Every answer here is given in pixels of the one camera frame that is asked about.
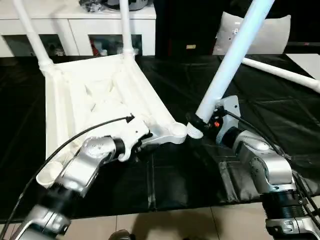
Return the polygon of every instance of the black cable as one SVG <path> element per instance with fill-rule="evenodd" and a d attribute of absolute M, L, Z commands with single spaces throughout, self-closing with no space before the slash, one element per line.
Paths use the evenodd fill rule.
<path fill-rule="evenodd" d="M 310 194 L 306 190 L 305 185 L 302 182 L 300 176 L 298 174 L 296 174 L 296 175 L 293 174 L 293 178 L 294 178 L 294 181 L 296 182 L 296 184 L 299 186 L 299 188 L 302 191 L 302 193 L 304 194 L 304 196 L 306 197 L 306 199 L 308 199 L 308 201 L 310 202 L 311 206 L 313 207 L 315 215 L 316 216 L 320 216 L 320 210 L 319 210 L 317 204 L 315 203 L 315 201 L 312 199 L 312 197 L 310 196 Z"/>
<path fill-rule="evenodd" d="M 6 231 L 9 227 L 9 224 L 10 222 L 12 221 L 12 218 L 14 217 L 15 213 L 16 213 L 16 210 L 20 204 L 20 201 L 21 199 L 23 198 L 23 196 L 25 195 L 28 187 L 31 185 L 31 183 L 33 182 L 33 180 L 36 178 L 36 176 L 40 173 L 40 171 L 47 165 L 48 162 L 50 162 L 51 159 L 54 158 L 55 155 L 57 155 L 58 152 L 60 152 L 65 146 L 67 146 L 69 143 L 71 143 L 73 140 L 77 139 L 78 137 L 80 137 L 81 135 L 93 130 L 93 129 L 96 129 L 98 127 L 101 127 L 103 125 L 106 125 L 106 124 L 111 124 L 111 123 L 114 123 L 114 122 L 117 122 L 117 121 L 121 121 L 121 120 L 127 120 L 127 122 L 129 122 L 130 120 L 132 120 L 134 117 L 133 116 L 127 116 L 127 117 L 120 117 L 120 118 L 116 118 L 116 119 L 113 119 L 113 120 L 110 120 L 110 121 L 105 121 L 105 122 L 102 122 L 102 123 L 99 123 L 97 125 L 94 125 L 92 127 L 89 127 L 87 128 L 86 130 L 83 130 L 81 132 L 79 132 L 78 134 L 74 135 L 73 137 L 71 137 L 69 140 L 67 140 L 65 143 L 63 143 L 61 146 L 59 146 L 45 161 L 44 163 L 39 167 L 39 169 L 35 172 L 35 174 L 31 177 L 31 179 L 28 181 L 28 183 L 25 185 L 22 193 L 20 194 L 9 218 L 7 219 L 7 221 L 5 222 L 4 226 L 3 226 L 3 229 L 1 231 L 1 234 L 0 234 L 0 240 L 3 240 L 4 239 L 4 236 L 6 234 Z"/>
<path fill-rule="evenodd" d="M 285 155 L 285 153 L 280 150 L 279 148 L 276 147 L 276 145 L 267 137 L 266 134 L 263 133 L 263 131 L 259 130 L 258 128 L 256 128 L 255 126 L 253 126 L 250 122 L 244 120 L 243 118 L 233 114 L 232 112 L 229 112 L 227 110 L 224 110 L 225 114 L 228 114 L 230 116 L 232 116 L 233 118 L 239 120 L 239 122 L 242 122 L 243 124 L 249 126 L 250 128 L 252 128 L 254 131 L 256 131 L 261 137 L 263 137 L 265 139 L 265 141 L 273 148 L 273 150 L 280 156 L 282 156 L 283 158 L 285 158 L 288 163 L 291 166 L 291 160 L 288 159 Z M 299 195 L 304 195 L 305 198 L 310 202 L 311 206 L 313 207 L 314 211 L 316 212 L 316 215 L 320 216 L 320 210 L 317 207 L 316 203 L 314 202 L 314 200 L 311 198 L 310 194 L 308 193 L 308 191 L 306 190 L 300 176 L 297 174 L 297 176 L 295 174 L 292 174 L 293 179 L 296 183 L 296 188 L 297 191 L 299 193 Z M 319 221 L 315 218 L 315 216 L 313 215 L 313 213 L 310 211 L 310 209 L 308 208 L 308 206 L 306 204 L 303 204 L 303 207 L 307 213 L 307 215 L 312 219 L 312 221 L 314 222 L 314 224 L 317 226 L 317 228 L 320 230 L 320 223 Z"/>

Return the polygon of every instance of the white shelf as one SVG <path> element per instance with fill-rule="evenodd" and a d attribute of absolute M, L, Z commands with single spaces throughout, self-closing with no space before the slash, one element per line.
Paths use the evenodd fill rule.
<path fill-rule="evenodd" d="M 120 12 L 106 9 L 102 12 L 86 12 L 78 0 L 24 0 L 32 19 L 121 19 Z M 131 19 L 156 19 L 153 4 L 130 12 Z M 0 20 L 19 19 L 12 0 L 0 0 Z"/>

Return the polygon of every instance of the cable connector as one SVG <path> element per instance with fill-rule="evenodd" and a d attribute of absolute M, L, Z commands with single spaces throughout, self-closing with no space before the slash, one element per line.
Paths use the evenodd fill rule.
<path fill-rule="evenodd" d="M 223 118 L 228 114 L 228 111 L 225 110 L 224 106 L 219 106 L 214 110 L 213 117 Z"/>

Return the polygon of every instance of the table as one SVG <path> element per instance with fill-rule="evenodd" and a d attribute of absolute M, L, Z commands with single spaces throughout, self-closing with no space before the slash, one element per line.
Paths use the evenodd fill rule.
<path fill-rule="evenodd" d="M 286 55 L 249 55 L 309 76 Z M 57 57 L 55 63 L 84 57 Z M 221 56 L 188 59 L 137 57 L 173 117 L 186 123 L 207 90 Z M 3 222 L 45 157 L 45 84 L 32 57 L 0 58 L 2 145 L 0 212 Z M 242 65 L 226 96 L 236 94 L 242 116 L 292 156 L 293 167 L 320 194 L 320 97 L 311 89 Z M 16 214 L 24 218 L 44 189 L 34 183 Z M 106 165 L 79 202 L 75 218 L 198 208 L 259 201 L 250 175 L 232 151 L 206 137 L 171 143 Z"/>

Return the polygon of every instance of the tile floor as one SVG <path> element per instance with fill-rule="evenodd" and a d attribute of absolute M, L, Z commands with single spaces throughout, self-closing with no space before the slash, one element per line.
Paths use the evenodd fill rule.
<path fill-rule="evenodd" d="M 314 200 L 320 206 L 320 196 Z M 18 226 L 11 224 L 5 239 Z M 61 239 L 108 240 L 121 229 L 136 240 L 272 240 L 261 203 L 76 219 Z"/>

